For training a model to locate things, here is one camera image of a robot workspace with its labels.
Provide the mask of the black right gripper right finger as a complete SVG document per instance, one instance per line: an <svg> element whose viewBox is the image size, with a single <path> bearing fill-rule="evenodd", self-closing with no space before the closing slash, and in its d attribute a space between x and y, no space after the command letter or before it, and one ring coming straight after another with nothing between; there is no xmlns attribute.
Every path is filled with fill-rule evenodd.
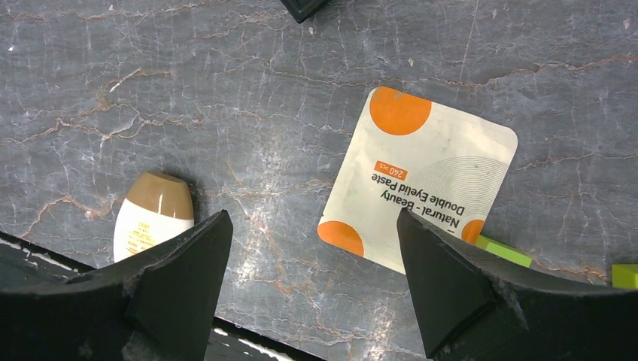
<svg viewBox="0 0 638 361"><path fill-rule="evenodd" d="M424 351L435 359L494 305L487 278L451 244L458 239L402 208L396 221Z"/></svg>

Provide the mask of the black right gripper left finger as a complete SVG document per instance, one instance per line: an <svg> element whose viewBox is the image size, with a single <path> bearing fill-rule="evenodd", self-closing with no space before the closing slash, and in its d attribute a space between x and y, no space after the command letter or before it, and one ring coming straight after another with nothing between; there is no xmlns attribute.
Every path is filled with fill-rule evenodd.
<svg viewBox="0 0 638 361"><path fill-rule="evenodd" d="M142 273L126 319L166 353L183 360L204 359L232 234L228 212L219 211Z"/></svg>

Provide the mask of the white orange sachet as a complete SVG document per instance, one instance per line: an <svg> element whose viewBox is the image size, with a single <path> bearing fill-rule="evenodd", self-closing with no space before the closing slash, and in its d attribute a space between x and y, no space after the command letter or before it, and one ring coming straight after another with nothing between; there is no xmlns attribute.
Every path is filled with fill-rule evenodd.
<svg viewBox="0 0 638 361"><path fill-rule="evenodd" d="M319 238L403 272L402 209L475 243L518 148L509 127L390 87L370 92Z"/></svg>

